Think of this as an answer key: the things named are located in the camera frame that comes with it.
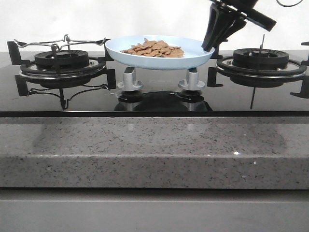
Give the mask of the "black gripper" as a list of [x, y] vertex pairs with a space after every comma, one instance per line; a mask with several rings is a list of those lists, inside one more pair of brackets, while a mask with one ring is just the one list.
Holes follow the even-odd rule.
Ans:
[[244, 28], [249, 20], [271, 31], [276, 21], [254, 9], [257, 0], [212, 0], [209, 23], [202, 48], [209, 52], [229, 36]]

